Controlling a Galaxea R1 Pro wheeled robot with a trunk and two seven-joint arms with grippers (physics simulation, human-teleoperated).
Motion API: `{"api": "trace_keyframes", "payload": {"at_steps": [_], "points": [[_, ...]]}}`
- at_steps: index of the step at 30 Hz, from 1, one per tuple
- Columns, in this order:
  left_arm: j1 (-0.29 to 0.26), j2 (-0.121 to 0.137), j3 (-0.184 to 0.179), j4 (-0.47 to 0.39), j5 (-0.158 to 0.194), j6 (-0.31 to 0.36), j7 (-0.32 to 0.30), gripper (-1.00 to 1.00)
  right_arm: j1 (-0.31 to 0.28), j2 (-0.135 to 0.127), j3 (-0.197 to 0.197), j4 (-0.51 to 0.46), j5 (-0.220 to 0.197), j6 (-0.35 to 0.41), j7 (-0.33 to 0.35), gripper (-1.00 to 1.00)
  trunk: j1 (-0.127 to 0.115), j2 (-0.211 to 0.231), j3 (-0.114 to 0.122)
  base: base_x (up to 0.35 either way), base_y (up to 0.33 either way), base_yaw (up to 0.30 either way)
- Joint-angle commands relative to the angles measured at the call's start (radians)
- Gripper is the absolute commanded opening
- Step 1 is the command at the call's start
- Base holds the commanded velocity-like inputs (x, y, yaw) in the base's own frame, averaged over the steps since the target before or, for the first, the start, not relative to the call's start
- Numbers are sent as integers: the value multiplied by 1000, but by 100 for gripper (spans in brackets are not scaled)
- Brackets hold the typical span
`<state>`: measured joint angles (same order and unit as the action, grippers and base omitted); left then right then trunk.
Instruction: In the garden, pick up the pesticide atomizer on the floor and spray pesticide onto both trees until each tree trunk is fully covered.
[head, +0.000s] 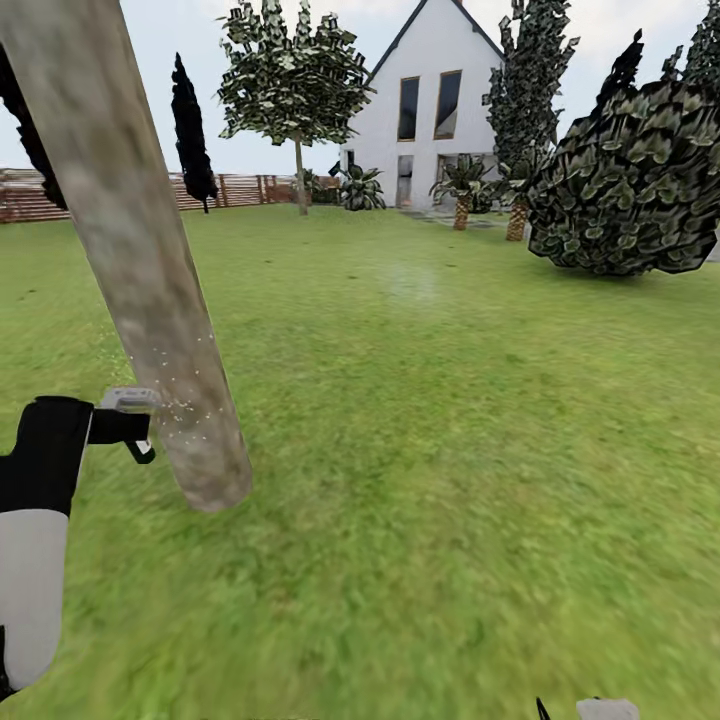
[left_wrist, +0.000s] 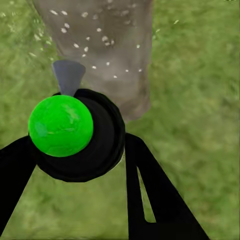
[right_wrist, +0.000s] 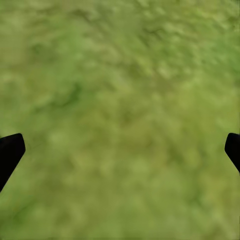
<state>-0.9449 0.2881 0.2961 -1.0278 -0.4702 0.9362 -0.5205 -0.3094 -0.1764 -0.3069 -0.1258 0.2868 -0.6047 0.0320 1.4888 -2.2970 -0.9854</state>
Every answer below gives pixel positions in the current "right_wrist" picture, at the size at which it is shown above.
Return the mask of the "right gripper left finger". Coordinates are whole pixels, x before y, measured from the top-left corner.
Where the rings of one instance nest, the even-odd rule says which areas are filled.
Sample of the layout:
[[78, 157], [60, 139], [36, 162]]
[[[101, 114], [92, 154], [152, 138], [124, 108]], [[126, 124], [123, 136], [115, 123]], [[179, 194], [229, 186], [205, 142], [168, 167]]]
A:
[[25, 152], [25, 142], [21, 133], [0, 138], [0, 192]]

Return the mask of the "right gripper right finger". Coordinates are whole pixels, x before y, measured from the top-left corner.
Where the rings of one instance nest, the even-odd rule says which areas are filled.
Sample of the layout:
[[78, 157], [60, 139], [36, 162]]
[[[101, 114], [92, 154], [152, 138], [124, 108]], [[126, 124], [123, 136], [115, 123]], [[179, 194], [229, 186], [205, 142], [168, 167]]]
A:
[[224, 150], [240, 172], [240, 134], [229, 133]]

